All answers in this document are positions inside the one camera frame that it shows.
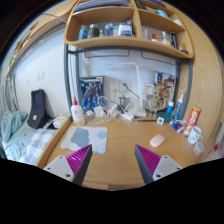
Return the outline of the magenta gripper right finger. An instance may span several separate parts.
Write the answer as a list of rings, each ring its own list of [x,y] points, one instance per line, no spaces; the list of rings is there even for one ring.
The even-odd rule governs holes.
[[[134,154],[145,184],[150,184],[182,169],[170,156],[159,156],[140,145],[135,145]]]

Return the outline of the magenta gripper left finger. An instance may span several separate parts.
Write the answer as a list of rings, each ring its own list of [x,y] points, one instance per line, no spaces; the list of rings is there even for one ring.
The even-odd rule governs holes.
[[[92,145],[87,145],[67,157],[59,155],[44,170],[81,186],[92,157]]]

